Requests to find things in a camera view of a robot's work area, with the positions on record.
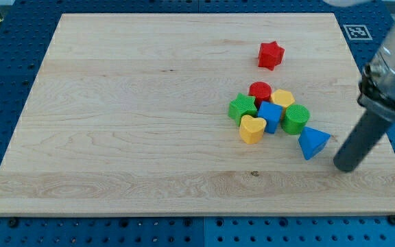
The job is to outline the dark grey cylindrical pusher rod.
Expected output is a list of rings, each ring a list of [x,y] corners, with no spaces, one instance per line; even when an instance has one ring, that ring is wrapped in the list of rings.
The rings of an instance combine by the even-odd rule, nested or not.
[[[333,158],[343,172],[354,171],[391,126],[391,122],[366,110]]]

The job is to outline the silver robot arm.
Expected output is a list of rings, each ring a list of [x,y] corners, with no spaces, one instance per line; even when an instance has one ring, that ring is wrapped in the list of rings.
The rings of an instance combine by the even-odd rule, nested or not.
[[[343,172],[355,170],[395,122],[395,23],[365,65],[359,91],[366,111],[333,158]]]

